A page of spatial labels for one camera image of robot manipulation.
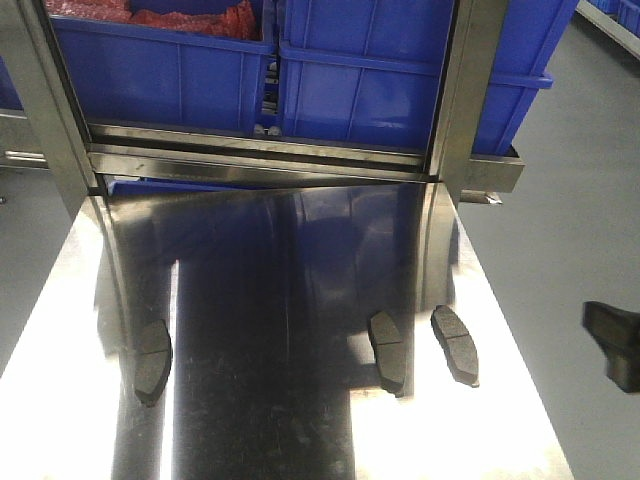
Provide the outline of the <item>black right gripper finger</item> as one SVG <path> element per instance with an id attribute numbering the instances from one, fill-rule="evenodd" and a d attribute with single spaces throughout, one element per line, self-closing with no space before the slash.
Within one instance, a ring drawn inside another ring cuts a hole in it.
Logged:
<path id="1" fill-rule="evenodd" d="M 607 377 L 623 392 L 638 393 L 639 313 L 587 301 L 582 325 L 605 356 Z"/>

